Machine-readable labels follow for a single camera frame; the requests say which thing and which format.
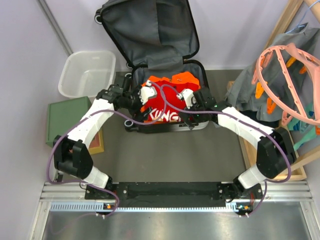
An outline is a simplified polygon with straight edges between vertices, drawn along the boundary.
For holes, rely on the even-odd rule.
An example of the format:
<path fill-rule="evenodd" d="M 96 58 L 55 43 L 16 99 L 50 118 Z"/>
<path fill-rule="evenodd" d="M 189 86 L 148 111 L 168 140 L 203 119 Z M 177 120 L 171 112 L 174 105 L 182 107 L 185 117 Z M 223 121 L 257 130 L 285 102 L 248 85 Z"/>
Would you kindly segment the white plastic basket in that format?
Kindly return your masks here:
<path fill-rule="evenodd" d="M 108 89 L 116 78 L 116 56 L 108 50 L 85 50 L 72 53 L 64 64 L 59 93 L 69 99 L 95 98 Z"/>

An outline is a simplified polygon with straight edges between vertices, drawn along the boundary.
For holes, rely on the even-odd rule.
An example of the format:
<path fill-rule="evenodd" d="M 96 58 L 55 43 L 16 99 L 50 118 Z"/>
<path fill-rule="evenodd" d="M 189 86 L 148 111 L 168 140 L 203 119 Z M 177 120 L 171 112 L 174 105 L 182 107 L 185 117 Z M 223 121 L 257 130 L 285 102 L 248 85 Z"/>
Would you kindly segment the white black space suitcase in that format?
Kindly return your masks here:
<path fill-rule="evenodd" d="M 110 0 L 94 18 L 132 68 L 132 88 L 151 76 L 171 80 L 186 72 L 208 87 L 205 69 L 194 59 L 200 43 L 188 1 Z"/>

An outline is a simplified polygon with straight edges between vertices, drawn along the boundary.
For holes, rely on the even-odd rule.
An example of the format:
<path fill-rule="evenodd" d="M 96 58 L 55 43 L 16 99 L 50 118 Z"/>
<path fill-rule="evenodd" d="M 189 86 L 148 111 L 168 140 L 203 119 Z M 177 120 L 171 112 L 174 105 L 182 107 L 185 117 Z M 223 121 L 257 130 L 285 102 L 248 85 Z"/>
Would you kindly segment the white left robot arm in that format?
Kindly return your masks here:
<path fill-rule="evenodd" d="M 89 147 L 103 124 L 120 108 L 139 111 L 157 91 L 148 80 L 133 91 L 123 86 L 110 85 L 96 95 L 91 107 L 71 130 L 53 141 L 51 158 L 56 170 L 83 182 L 107 189 L 112 178 L 94 166 Z"/>

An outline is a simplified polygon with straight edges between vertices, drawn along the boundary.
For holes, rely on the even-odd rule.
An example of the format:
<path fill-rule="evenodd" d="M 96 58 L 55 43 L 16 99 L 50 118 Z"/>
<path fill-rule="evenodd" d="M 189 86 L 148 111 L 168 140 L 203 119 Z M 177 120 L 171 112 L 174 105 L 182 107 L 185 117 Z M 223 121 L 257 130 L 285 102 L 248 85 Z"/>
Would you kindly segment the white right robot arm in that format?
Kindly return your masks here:
<path fill-rule="evenodd" d="M 233 180 L 233 189 L 239 197 L 245 196 L 258 183 L 273 181 L 284 170 L 289 171 L 296 161 L 296 153 L 285 128 L 265 126 L 226 101 L 216 102 L 207 87 L 197 91 L 186 88 L 177 94 L 177 98 L 185 103 L 180 115 L 188 127 L 192 126 L 192 121 L 212 121 L 237 134 L 256 150 L 255 164 Z"/>

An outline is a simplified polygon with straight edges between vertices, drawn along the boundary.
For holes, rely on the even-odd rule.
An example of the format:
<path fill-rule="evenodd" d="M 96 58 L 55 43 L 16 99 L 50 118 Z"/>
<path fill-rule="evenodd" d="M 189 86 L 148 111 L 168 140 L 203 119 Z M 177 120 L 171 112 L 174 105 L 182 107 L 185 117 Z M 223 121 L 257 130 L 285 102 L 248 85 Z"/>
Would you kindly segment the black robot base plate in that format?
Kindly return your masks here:
<path fill-rule="evenodd" d="M 226 201 L 256 198 L 221 182 L 119 182 L 109 190 L 118 196 L 122 208 L 222 207 Z"/>

